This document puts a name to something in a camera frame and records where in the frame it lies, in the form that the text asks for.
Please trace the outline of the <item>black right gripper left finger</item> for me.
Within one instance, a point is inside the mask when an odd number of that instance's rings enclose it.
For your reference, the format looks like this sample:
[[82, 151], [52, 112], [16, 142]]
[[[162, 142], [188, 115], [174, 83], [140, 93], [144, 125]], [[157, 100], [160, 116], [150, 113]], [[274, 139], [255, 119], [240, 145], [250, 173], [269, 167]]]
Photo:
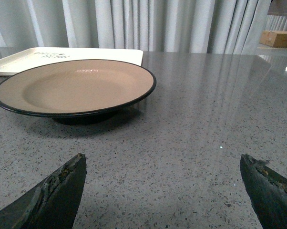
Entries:
[[77, 154], [0, 210], [0, 229], [71, 229], [86, 174], [85, 155]]

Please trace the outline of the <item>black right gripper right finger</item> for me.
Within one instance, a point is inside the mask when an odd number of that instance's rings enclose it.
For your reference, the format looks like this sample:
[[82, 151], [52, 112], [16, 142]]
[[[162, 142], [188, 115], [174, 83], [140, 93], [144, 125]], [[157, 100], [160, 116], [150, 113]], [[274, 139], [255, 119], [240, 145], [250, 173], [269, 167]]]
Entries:
[[262, 227], [287, 229], [287, 179], [247, 154], [241, 155], [240, 172]]

